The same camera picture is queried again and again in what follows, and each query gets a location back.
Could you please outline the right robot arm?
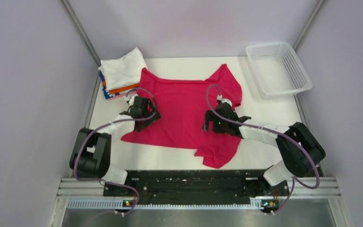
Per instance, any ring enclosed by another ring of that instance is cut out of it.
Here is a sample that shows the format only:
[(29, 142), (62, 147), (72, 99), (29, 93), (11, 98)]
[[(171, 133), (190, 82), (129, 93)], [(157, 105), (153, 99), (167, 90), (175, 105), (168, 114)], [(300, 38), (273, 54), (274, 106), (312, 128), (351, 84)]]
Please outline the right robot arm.
[(326, 154), (303, 123), (284, 126), (260, 122), (248, 116), (239, 117), (231, 102), (220, 99), (215, 108), (210, 107), (205, 112), (203, 131), (209, 130), (242, 140), (256, 140), (278, 149), (282, 160), (259, 177), (258, 188), (262, 194), (271, 195), (279, 183), (290, 178), (299, 181), (310, 171), (315, 173), (315, 185), (301, 185), (309, 189), (319, 187), (320, 174), (316, 166)]

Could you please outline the red t shirt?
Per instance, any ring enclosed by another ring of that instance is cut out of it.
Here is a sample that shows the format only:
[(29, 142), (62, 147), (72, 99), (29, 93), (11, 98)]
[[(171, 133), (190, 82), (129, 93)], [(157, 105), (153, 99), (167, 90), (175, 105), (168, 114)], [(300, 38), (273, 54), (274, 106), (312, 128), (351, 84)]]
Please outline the red t shirt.
[(228, 134), (203, 131), (205, 112), (216, 107), (218, 92), (210, 85), (216, 84), (223, 98), (232, 102), (232, 108), (241, 105), (242, 88), (226, 64), (222, 64), (206, 80), (162, 79), (143, 68), (139, 96), (147, 97), (148, 90), (157, 101), (160, 119), (142, 131), (124, 135), (124, 142), (196, 150), (196, 157), (203, 157), (203, 165), (221, 168), (235, 156), (241, 139)]

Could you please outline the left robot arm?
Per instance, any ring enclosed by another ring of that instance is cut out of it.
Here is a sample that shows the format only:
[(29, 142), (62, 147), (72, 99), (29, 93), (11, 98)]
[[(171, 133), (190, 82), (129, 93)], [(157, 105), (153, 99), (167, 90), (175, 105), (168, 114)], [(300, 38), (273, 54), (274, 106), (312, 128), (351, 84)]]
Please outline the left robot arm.
[(69, 160), (76, 179), (114, 182), (120, 195), (130, 194), (133, 183), (126, 178), (127, 171), (111, 163), (112, 141), (134, 131), (140, 132), (161, 117), (154, 97), (133, 95), (127, 98), (127, 104), (128, 109), (120, 112), (113, 121), (96, 129), (80, 129)]

